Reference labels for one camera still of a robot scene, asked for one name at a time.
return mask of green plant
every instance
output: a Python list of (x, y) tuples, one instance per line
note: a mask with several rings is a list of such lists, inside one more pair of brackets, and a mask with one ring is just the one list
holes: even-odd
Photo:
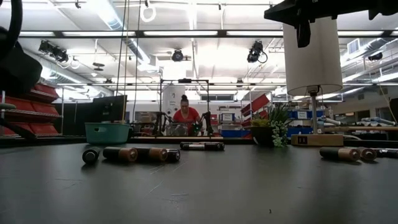
[(272, 128), (272, 142), (275, 147), (287, 145), (287, 125), (290, 123), (288, 108), (286, 104), (276, 104), (275, 107), (269, 109), (268, 118), (263, 118), (256, 113), (251, 121), (252, 126)]

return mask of plant pot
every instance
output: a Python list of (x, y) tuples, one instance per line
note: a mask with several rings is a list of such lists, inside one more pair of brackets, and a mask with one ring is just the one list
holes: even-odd
[(251, 127), (251, 136), (259, 146), (274, 147), (272, 127)]

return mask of woman's hair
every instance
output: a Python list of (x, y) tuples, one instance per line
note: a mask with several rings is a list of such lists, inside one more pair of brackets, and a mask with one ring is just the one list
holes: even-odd
[(188, 97), (187, 97), (185, 94), (181, 96), (181, 103), (182, 103), (182, 102), (187, 102), (187, 103), (189, 103)]

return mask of battery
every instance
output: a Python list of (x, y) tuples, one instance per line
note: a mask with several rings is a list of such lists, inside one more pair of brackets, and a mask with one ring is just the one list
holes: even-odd
[(373, 161), (377, 157), (376, 150), (374, 149), (358, 147), (357, 150), (361, 155), (361, 159), (364, 161)]
[(397, 149), (375, 149), (378, 157), (398, 158)]
[(182, 149), (197, 150), (197, 151), (223, 151), (224, 143), (206, 142), (204, 144), (184, 144)]
[(83, 152), (81, 158), (86, 164), (94, 164), (98, 160), (101, 149), (98, 147), (91, 147)]
[(181, 158), (179, 149), (166, 149), (167, 150), (167, 162), (178, 162)]
[(181, 142), (180, 143), (180, 148), (183, 149), (184, 145), (205, 145), (205, 144), (209, 144), (211, 145), (210, 147), (212, 147), (212, 145), (217, 144), (217, 149), (219, 150), (224, 150), (224, 143), (222, 142)]
[(164, 162), (167, 159), (167, 150), (163, 148), (138, 148), (138, 161), (158, 161)]
[(325, 159), (335, 159), (342, 161), (357, 161), (361, 156), (357, 149), (347, 149), (338, 147), (322, 147), (319, 154)]
[(137, 159), (137, 149), (128, 147), (106, 147), (102, 155), (112, 161), (134, 162)]

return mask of woman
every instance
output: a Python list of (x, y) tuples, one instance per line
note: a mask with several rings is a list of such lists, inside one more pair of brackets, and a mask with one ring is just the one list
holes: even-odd
[(188, 135), (191, 136), (193, 134), (192, 124), (195, 121), (200, 122), (199, 113), (194, 108), (189, 107), (189, 101), (186, 95), (181, 96), (180, 106), (181, 109), (175, 112), (173, 120), (180, 123), (189, 123), (187, 124)]

